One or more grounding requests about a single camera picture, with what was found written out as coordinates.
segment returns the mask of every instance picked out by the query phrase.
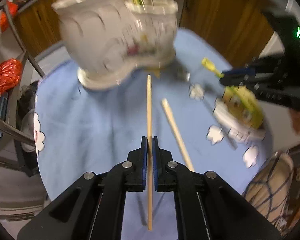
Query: checkered cloth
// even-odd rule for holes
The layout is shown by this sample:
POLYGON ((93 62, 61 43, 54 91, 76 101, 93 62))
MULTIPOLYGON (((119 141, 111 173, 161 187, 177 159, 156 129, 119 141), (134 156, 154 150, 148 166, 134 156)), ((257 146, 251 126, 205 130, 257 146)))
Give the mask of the checkered cloth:
POLYGON ((249 183, 243 197, 277 229, 281 220, 293 176, 293 161, 282 153, 274 156, 249 183))

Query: green led indicator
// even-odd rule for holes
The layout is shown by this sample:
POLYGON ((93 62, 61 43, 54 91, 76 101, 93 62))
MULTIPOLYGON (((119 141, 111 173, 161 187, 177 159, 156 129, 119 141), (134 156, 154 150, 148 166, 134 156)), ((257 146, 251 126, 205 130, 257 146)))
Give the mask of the green led indicator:
POLYGON ((297 30, 297 38, 300 39, 300 26, 298 27, 298 30, 297 30))

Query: silver bolt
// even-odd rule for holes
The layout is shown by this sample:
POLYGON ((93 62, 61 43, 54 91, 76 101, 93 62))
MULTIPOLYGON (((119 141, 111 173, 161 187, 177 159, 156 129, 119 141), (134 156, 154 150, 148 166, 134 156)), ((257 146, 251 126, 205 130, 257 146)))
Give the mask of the silver bolt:
POLYGON ((214 179, 217 176, 214 171, 207 171, 206 175, 209 179, 214 179))
POLYGON ((175 162, 175 161, 170 161, 170 162, 168 162, 168 167, 169 167, 169 168, 175 168, 175 167, 177 167, 177 166, 178 166, 178 163, 175 162))
POLYGON ((129 162, 129 161, 126 161, 126 162, 124 162, 124 163, 122 163, 122 167, 124 167, 124 168, 130 168, 132 166, 132 162, 129 162))
POLYGON ((94 174, 93 174, 93 172, 88 171, 88 172, 86 172, 86 173, 83 175, 83 177, 84 177, 85 179, 92 179, 92 178, 94 177, 94 174))

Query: blue tablecloth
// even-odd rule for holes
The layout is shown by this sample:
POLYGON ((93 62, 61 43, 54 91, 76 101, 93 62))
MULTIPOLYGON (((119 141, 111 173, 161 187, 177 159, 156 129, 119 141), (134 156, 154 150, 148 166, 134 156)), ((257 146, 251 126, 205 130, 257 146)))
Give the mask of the blue tablecloth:
MULTIPOLYGON (((214 93, 206 94, 205 99, 213 106, 216 94, 222 96, 223 87, 213 73, 202 68, 201 60, 208 57, 220 70, 231 66, 189 30, 178 31, 175 48, 176 60, 171 68, 181 64, 192 73, 191 83, 212 87, 214 93)), ((128 152, 138 149, 141 137, 146 135, 145 71, 135 71, 111 90, 90 91, 79 83, 77 68, 73 61, 64 62, 42 80, 37 91, 35 111, 43 133, 39 138, 44 137, 38 163, 51 200, 86 171, 103 173, 125 161, 128 152)), ((189 83, 176 80, 169 71, 163 72, 160 79, 152 75, 152 97, 153 136, 158 137, 159 147, 183 163, 160 104, 162 98, 167 98, 195 171, 215 171, 240 194, 271 156, 269 132, 262 142, 252 143, 258 145, 259 155, 257 164, 249 169, 242 155, 251 144, 238 144, 235 151, 225 139, 212 145, 206 139, 207 132, 218 123, 201 101, 189 97, 189 83)), ((127 193, 122 239, 177 239, 173 194, 154 192, 152 232, 146 227, 146 196, 146 191, 127 193)))

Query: metal frame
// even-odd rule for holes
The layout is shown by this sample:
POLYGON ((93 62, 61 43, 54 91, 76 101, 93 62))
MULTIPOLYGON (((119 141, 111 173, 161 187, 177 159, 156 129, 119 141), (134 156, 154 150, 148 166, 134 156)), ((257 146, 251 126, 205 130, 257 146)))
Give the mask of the metal frame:
MULTIPOLYGON (((20 48, 22 49, 22 53, 17 57, 17 59, 22 63, 23 68, 26 64, 26 61, 29 60, 33 68, 39 73, 41 77, 43 77, 44 76, 43 70, 40 68, 40 66, 38 65, 36 60, 32 57, 32 55, 26 50, 26 47, 16 30, 7 3, 5 3, 5 5, 3 6, 3 11, 7 16, 7 20, 9 22, 12 33, 16 38, 20 48)), ((0 138, 0 151, 7 145, 7 143, 11 139, 18 140, 20 142, 35 146, 34 140, 29 135, 16 129, 16 114, 17 114, 19 87, 20 87, 20 82, 15 87, 13 87, 8 91, 9 98, 8 98, 6 119, 5 121, 0 119, 0 131, 3 133, 3 136, 0 138)), ((2 165, 2 160, 0 160, 0 166, 2 167, 9 166, 9 163, 7 161, 10 160, 5 159, 4 165, 2 165)), ((16 164, 15 161, 13 161, 13 163, 11 163, 10 165, 11 167, 9 168, 15 170, 16 169, 15 164, 16 164)))

